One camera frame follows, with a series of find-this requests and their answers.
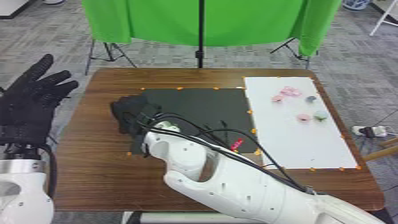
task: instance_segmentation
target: floor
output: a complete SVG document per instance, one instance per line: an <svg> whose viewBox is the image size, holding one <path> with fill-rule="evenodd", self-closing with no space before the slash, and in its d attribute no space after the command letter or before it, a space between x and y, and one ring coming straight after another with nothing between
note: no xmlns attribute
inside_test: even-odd
<svg viewBox="0 0 398 224"><path fill-rule="evenodd" d="M312 70L326 85L349 128L354 125L376 125L398 109L398 28L385 25L376 37L370 37L379 17L372 8L362 12L340 10L321 55L312 62ZM17 19L0 21L0 86L10 85L45 53L52 53L58 58L52 71L68 69L81 81L81 88L58 111L52 130L58 138L91 79L91 76L84 76L90 43L91 30L81 0L70 0L58 7L42 5L38 1ZM278 45L211 48L205 66L305 68L287 49L271 55ZM196 66L195 47L134 40L123 49L139 67ZM104 48L99 45L97 55L102 54ZM91 74L106 66L129 67L129 62L125 59L115 63L95 61ZM381 125L398 130L398 113ZM378 142L374 147L372 144L362 147L365 155L379 150L376 145ZM369 162L369 166L386 194L386 208L398 223L398 155ZM122 213L58 213L54 223L111 224L120 223L120 220Z"/></svg>

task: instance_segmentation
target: green backdrop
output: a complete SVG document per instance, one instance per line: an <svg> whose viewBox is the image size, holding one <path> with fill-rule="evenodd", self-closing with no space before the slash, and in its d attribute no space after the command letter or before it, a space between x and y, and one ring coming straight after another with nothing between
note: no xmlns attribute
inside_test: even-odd
<svg viewBox="0 0 398 224"><path fill-rule="evenodd" d="M342 0L207 0L207 46L301 39L312 56L328 34ZM131 43L132 37L198 45L200 0L84 0L95 39Z"/></svg>

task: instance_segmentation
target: small pink toy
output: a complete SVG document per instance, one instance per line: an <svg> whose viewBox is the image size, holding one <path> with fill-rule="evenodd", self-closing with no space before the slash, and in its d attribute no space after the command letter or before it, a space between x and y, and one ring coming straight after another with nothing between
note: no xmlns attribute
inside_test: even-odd
<svg viewBox="0 0 398 224"><path fill-rule="evenodd" d="M283 95L278 95L278 96L274 96L273 97L273 102L283 102L283 98L285 98L285 96Z"/></svg>
<svg viewBox="0 0 398 224"><path fill-rule="evenodd" d="M296 89L294 87L287 86L282 90L282 93L287 95L287 96L301 96L303 95L303 92L299 89Z"/></svg>
<svg viewBox="0 0 398 224"><path fill-rule="evenodd" d="M299 114L298 119L301 120L301 122L310 122L312 116L308 114Z"/></svg>

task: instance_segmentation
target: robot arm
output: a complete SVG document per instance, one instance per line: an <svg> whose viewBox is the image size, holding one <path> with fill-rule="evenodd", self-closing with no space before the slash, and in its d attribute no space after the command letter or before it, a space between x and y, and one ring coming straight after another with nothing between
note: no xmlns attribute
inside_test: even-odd
<svg viewBox="0 0 398 224"><path fill-rule="evenodd" d="M0 224L51 224L54 201L45 193L45 162L0 160Z"/></svg>
<svg viewBox="0 0 398 224"><path fill-rule="evenodd" d="M155 127L180 132L168 121ZM150 131L143 145L168 163L164 180L170 187L226 215L276 224L385 223L344 200L315 192L301 192L251 166L179 136ZM207 160L214 162L214 174L202 181Z"/></svg>

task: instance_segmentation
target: wooden table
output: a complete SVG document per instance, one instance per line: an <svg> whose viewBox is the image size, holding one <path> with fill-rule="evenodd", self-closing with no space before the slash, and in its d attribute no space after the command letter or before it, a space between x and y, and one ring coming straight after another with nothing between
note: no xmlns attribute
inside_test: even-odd
<svg viewBox="0 0 398 224"><path fill-rule="evenodd" d="M360 155L317 76L287 69L102 69L67 128L58 149L59 188L56 205L63 211L205 211L211 210L166 185L164 161L129 156L131 136L118 131L109 104L141 88L235 88L242 76L312 77L362 170L289 170L299 182L365 210L385 208L385 196Z"/></svg>

